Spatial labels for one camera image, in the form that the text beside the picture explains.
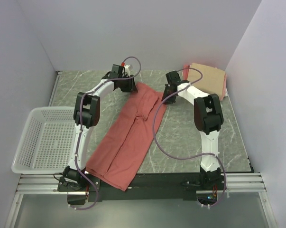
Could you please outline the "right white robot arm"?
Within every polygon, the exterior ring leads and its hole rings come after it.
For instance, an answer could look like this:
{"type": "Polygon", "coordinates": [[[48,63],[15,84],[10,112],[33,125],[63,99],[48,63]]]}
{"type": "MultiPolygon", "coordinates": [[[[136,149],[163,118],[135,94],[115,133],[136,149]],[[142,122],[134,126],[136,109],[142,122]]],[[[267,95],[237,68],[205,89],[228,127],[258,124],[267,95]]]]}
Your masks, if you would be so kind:
{"type": "Polygon", "coordinates": [[[179,96],[194,106],[194,124],[201,136],[203,154],[199,184],[203,189],[209,190],[221,176],[217,159],[218,138],[224,121],[220,99],[217,94],[208,94],[191,85],[189,81],[181,80],[177,71],[167,73],[166,79],[162,97],[165,104],[173,104],[179,96]]]}

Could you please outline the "folded beige t shirt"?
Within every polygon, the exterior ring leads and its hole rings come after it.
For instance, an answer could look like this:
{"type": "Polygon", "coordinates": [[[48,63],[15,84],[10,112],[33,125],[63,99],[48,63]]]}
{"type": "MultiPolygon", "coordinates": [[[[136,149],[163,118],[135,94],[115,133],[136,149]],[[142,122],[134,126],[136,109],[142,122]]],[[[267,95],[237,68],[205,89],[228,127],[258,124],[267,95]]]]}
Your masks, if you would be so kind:
{"type": "Polygon", "coordinates": [[[223,100],[226,95],[227,81],[225,71],[197,63],[192,63],[190,68],[199,70],[203,75],[201,80],[193,84],[194,87],[208,94],[217,94],[219,99],[223,100]]]}

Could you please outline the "white plastic laundry basket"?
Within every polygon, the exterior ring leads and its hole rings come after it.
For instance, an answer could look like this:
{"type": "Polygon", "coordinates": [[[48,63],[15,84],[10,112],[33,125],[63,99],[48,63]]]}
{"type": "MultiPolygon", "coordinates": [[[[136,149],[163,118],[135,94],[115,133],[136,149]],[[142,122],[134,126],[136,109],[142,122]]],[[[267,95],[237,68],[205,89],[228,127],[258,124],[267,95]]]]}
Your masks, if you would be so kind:
{"type": "Polygon", "coordinates": [[[26,120],[11,169],[34,175],[62,172],[75,138],[74,109],[47,106],[33,109],[26,120]]]}

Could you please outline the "red t shirt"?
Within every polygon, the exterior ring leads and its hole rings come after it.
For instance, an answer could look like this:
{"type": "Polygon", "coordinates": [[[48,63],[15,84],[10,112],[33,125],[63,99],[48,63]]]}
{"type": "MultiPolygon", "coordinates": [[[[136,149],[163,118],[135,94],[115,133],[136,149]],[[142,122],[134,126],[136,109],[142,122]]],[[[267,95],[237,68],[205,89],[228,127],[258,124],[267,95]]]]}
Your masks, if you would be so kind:
{"type": "Polygon", "coordinates": [[[137,89],[86,163],[88,173],[122,191],[137,174],[166,112],[162,93],[144,83],[137,89]]]}

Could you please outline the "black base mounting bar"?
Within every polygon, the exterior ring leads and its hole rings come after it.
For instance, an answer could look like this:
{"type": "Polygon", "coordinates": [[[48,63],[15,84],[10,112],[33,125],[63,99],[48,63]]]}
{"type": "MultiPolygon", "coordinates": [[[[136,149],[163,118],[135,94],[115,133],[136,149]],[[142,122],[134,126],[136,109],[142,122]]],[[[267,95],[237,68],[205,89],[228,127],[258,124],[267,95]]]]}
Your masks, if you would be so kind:
{"type": "Polygon", "coordinates": [[[225,181],[223,176],[213,180],[205,178],[201,173],[147,173],[137,174],[126,191],[119,190],[104,181],[88,175],[95,184],[93,187],[87,181],[81,184],[67,182],[63,177],[58,184],[58,192],[67,193],[67,201],[72,205],[84,204],[85,193],[89,202],[96,200],[161,200],[161,199],[183,199],[197,200],[197,191],[224,190],[225,181]]]}

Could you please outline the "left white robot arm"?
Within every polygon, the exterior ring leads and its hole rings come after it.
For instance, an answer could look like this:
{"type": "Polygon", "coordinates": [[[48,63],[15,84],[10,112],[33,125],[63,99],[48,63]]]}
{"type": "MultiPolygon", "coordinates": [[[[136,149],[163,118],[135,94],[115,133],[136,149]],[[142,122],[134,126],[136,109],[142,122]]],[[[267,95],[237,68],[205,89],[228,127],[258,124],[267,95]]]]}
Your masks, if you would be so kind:
{"type": "Polygon", "coordinates": [[[86,154],[90,136],[100,119],[101,100],[115,89],[124,93],[137,92],[134,76],[130,73],[132,65],[113,65],[111,71],[103,76],[91,90],[79,92],[74,106],[75,140],[73,151],[67,167],[63,171],[64,178],[69,180],[73,190],[80,191],[86,185],[83,177],[86,166],[86,154]]]}

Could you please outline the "folded pink t shirt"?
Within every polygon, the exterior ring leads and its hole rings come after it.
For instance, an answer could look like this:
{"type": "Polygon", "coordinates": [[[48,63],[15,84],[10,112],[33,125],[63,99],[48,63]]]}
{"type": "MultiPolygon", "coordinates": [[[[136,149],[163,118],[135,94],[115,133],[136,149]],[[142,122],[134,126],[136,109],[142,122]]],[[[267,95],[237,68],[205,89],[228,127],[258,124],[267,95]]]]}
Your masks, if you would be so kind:
{"type": "Polygon", "coordinates": [[[190,82],[197,80],[200,77],[200,74],[197,71],[189,68],[190,65],[184,65],[184,70],[182,72],[183,79],[190,82]]]}

